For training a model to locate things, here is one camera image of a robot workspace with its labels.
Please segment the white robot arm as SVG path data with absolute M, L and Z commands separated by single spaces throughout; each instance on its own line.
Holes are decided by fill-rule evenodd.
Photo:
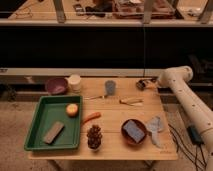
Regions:
M 213 156 L 213 111 L 191 90 L 188 82 L 193 78 L 189 66 L 164 69 L 157 78 L 145 78 L 136 83 L 144 90 L 149 83 L 159 88 L 170 88 L 194 123 L 210 156 Z

